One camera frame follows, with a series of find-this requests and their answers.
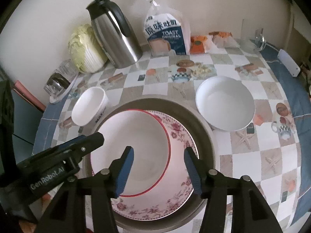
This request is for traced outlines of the white square bowl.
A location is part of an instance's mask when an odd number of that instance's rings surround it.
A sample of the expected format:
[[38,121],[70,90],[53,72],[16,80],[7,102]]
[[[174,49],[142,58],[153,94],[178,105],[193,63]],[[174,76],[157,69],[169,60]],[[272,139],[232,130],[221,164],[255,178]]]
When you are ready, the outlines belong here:
[[110,106],[110,101],[103,88],[90,87],[75,103],[71,113],[72,121],[78,126],[95,125]]

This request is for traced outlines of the strawberry pattern red-rimmed bowl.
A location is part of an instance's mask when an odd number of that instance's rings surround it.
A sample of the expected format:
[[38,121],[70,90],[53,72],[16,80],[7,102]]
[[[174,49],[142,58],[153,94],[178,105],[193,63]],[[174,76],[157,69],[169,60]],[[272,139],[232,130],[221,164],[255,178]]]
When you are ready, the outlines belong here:
[[145,110],[124,110],[108,118],[98,131],[104,143],[90,155],[93,173],[109,168],[125,149],[130,150],[117,177],[118,195],[143,195],[162,180],[170,163],[171,142],[154,115]]

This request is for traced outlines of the floral rimmed round plate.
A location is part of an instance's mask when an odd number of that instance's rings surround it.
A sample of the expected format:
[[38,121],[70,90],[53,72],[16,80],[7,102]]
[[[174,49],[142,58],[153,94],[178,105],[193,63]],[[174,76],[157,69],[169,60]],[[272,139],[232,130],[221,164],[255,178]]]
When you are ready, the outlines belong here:
[[111,200],[118,214],[151,221],[178,210],[193,192],[184,150],[196,144],[187,129],[168,114],[129,109],[114,114],[98,128],[104,144],[91,153],[94,174],[108,168],[124,149],[134,149],[134,162],[124,191]]

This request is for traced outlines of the large stainless steel plate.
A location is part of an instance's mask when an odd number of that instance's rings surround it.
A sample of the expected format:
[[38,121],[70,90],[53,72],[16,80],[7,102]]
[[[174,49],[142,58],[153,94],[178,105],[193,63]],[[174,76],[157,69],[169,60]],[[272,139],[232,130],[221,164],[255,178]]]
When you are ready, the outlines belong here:
[[[215,136],[204,118],[182,100],[171,99],[164,95],[145,95],[137,99],[120,103],[108,110],[97,123],[94,131],[98,131],[108,118],[114,114],[129,108],[141,110],[157,110],[180,121],[190,132],[197,145],[199,158],[210,168],[219,166],[219,159],[215,150],[218,148]],[[135,221],[113,213],[117,226],[131,232],[168,232],[183,227],[193,221],[205,208],[206,201],[196,194],[191,194],[186,203],[173,214],[155,221]]]

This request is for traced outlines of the small white round bowl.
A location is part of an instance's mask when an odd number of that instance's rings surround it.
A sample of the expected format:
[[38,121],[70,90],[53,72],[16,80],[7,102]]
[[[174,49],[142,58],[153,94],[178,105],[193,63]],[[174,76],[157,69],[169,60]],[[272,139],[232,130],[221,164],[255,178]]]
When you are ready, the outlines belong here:
[[210,77],[201,83],[196,106],[208,124],[229,132],[246,128],[255,115],[251,92],[241,81],[225,76]]

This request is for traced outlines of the dark lidded glass jar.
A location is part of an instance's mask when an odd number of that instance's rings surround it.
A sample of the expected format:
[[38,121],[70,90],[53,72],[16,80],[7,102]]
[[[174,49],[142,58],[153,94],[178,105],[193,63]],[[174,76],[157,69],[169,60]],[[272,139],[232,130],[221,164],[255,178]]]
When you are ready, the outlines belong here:
[[60,73],[54,72],[44,86],[44,90],[50,97],[56,99],[61,96],[70,86],[70,82]]

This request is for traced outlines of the upturned drinking glass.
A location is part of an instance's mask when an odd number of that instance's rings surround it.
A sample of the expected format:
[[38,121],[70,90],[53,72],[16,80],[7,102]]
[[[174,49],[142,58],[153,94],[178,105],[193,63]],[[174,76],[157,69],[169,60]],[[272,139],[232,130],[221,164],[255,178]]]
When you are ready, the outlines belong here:
[[79,74],[76,66],[73,64],[71,59],[67,59],[58,66],[58,71],[69,81],[73,82]]

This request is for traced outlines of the napa cabbage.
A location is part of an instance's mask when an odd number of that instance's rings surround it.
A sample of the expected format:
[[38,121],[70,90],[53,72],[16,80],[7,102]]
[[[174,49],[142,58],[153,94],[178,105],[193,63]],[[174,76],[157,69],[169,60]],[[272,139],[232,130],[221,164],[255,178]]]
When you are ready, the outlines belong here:
[[81,73],[96,73],[108,60],[89,24],[73,31],[68,49],[73,64]]

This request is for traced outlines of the stainless steel thermos jug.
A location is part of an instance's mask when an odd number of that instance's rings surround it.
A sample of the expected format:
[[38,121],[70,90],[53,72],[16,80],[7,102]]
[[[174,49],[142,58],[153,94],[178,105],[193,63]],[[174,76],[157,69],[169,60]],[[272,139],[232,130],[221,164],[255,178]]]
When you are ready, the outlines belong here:
[[87,7],[95,37],[104,53],[121,69],[143,55],[138,39],[120,7],[111,0],[94,0]]

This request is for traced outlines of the toast bread bag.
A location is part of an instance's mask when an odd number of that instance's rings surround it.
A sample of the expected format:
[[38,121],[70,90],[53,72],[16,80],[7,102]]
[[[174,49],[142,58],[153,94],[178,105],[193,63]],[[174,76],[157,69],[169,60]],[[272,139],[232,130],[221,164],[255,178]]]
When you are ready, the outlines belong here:
[[190,54],[190,24],[182,12],[155,0],[146,1],[150,8],[142,29],[152,56]]

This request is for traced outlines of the orange snack packet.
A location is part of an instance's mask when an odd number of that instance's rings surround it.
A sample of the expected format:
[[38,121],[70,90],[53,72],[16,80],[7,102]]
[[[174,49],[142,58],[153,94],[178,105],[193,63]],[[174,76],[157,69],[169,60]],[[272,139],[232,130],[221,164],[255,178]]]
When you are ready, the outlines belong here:
[[231,32],[210,32],[213,43],[217,48],[238,48],[239,44],[233,38]]
[[203,54],[208,51],[208,37],[206,35],[197,35],[190,37],[190,53]]

